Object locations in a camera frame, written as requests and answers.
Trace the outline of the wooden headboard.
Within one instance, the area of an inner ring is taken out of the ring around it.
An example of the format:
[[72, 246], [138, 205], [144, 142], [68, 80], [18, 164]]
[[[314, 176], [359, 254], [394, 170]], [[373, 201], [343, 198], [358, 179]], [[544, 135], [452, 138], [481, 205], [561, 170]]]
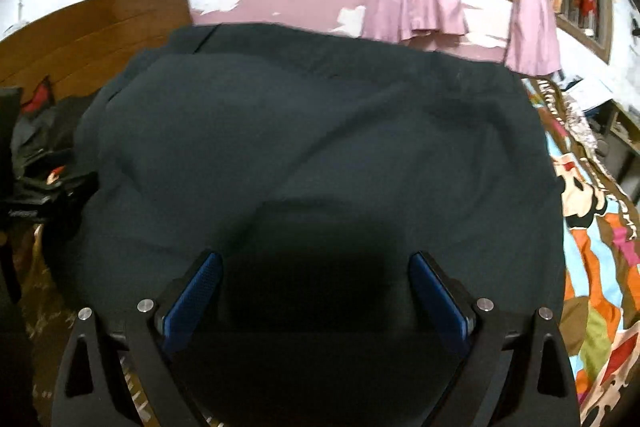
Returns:
[[41, 80], [57, 98], [90, 94], [131, 57], [162, 46], [192, 24], [188, 0], [86, 0], [55, 11], [1, 41], [1, 86], [28, 100]]

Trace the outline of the brown patterned cartoon bedspread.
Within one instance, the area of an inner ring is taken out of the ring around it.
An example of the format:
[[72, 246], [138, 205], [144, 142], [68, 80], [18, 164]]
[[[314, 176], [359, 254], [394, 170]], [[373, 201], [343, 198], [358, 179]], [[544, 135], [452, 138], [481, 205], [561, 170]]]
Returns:
[[639, 422], [639, 213], [577, 131], [556, 84], [523, 81], [562, 192], [560, 329], [584, 426]]

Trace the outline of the large black garment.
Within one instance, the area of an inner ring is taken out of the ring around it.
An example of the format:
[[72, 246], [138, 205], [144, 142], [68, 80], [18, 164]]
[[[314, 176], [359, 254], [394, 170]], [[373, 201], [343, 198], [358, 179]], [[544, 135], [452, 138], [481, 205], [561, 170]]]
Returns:
[[235, 426], [389, 426], [454, 368], [409, 258], [498, 308], [560, 312], [563, 183], [521, 79], [491, 62], [276, 25], [188, 27], [102, 88], [75, 286], [104, 317], [204, 251], [222, 277], [182, 356]]

